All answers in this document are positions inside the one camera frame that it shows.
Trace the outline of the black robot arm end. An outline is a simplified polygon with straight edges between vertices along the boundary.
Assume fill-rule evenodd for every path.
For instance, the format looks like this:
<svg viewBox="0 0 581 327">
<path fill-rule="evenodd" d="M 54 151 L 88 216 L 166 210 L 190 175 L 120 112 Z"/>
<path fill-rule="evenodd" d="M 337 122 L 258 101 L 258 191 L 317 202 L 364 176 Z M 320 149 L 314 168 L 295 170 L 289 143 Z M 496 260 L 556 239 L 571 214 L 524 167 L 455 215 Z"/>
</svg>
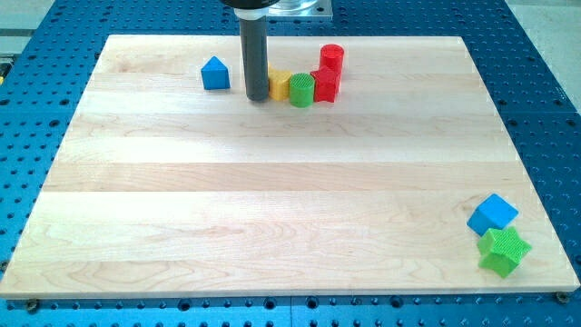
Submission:
<svg viewBox="0 0 581 327">
<path fill-rule="evenodd" d="M 280 0 L 221 0 L 231 7 L 236 16 L 243 20 L 258 20 L 269 12 L 269 8 Z"/>
</svg>

